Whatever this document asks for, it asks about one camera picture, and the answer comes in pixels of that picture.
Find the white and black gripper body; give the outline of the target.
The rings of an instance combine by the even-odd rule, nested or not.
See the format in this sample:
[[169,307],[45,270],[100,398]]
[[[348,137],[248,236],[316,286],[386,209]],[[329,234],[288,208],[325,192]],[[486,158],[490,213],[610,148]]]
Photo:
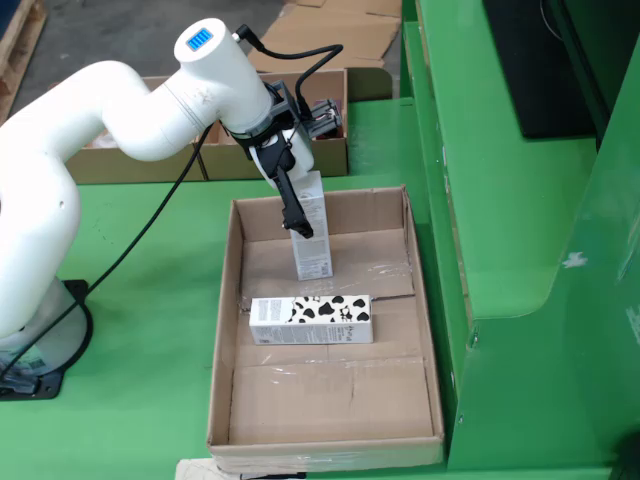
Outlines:
[[314,167],[311,140],[302,125],[270,125],[263,130],[249,130],[244,133],[244,150],[274,189],[277,189],[274,182],[277,168],[288,174],[294,187]]

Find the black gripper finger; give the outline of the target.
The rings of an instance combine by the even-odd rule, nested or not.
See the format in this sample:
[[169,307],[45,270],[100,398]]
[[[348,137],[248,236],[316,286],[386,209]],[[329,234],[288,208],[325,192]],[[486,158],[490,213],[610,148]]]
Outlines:
[[276,169],[274,182],[284,205],[282,210],[283,227],[287,230],[297,232],[305,239],[312,238],[314,235],[313,228],[306,218],[288,174],[282,168]]

